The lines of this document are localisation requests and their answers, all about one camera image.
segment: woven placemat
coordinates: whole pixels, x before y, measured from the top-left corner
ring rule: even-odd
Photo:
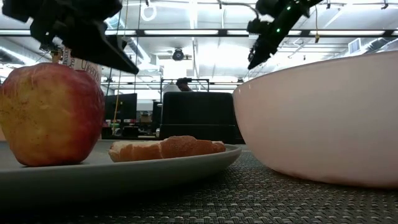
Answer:
[[[161,192],[6,223],[398,223],[398,191],[320,184],[265,168],[248,150],[226,171]]]

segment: bowl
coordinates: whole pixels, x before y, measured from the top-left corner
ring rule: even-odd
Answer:
[[[398,187],[398,51],[327,60],[246,82],[241,134],[265,166],[332,184]]]

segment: bread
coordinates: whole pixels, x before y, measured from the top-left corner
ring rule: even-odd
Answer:
[[[191,136],[174,136],[163,141],[116,141],[109,156],[113,162],[170,159],[225,152],[222,142],[197,140]]]

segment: gray plate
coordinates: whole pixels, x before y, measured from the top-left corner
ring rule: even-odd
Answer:
[[[23,167],[6,142],[0,142],[0,209],[79,202],[144,190],[156,190],[201,179],[231,165],[238,146],[226,152],[153,161],[114,163],[108,156],[113,141],[98,141],[80,165]]]

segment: apple skin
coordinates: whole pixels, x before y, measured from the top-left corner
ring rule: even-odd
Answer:
[[[13,70],[0,91],[0,124],[19,163],[78,164],[93,150],[104,95],[88,73],[40,63]]]

